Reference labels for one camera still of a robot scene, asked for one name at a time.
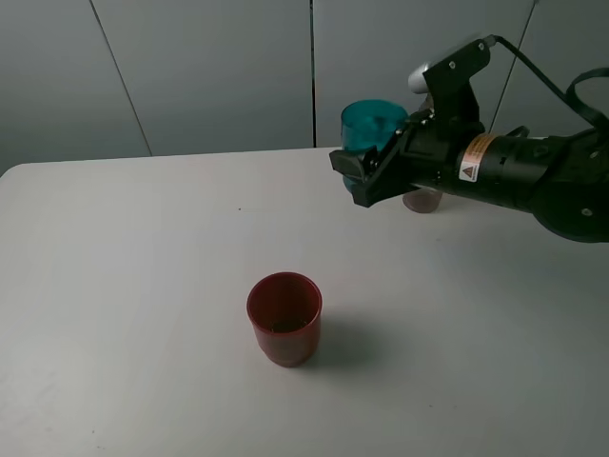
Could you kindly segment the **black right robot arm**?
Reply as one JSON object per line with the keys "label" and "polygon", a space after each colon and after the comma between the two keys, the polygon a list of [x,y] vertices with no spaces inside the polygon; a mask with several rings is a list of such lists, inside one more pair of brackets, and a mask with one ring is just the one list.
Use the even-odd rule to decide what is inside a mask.
{"label": "black right robot arm", "polygon": [[383,149],[338,149],[329,158],[361,207],[430,188],[528,212],[571,241],[608,240],[608,136],[597,129],[566,137],[495,135],[481,123],[442,124],[426,109]]}

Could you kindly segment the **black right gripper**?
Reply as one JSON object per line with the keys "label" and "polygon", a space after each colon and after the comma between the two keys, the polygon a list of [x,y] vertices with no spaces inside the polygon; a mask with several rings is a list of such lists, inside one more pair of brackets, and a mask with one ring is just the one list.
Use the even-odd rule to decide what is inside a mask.
{"label": "black right gripper", "polygon": [[396,129],[383,149],[336,149],[329,159],[332,168],[351,184],[354,203],[370,208],[419,188],[444,193],[458,152],[483,132],[480,123],[457,123],[442,139],[431,111],[425,109]]}

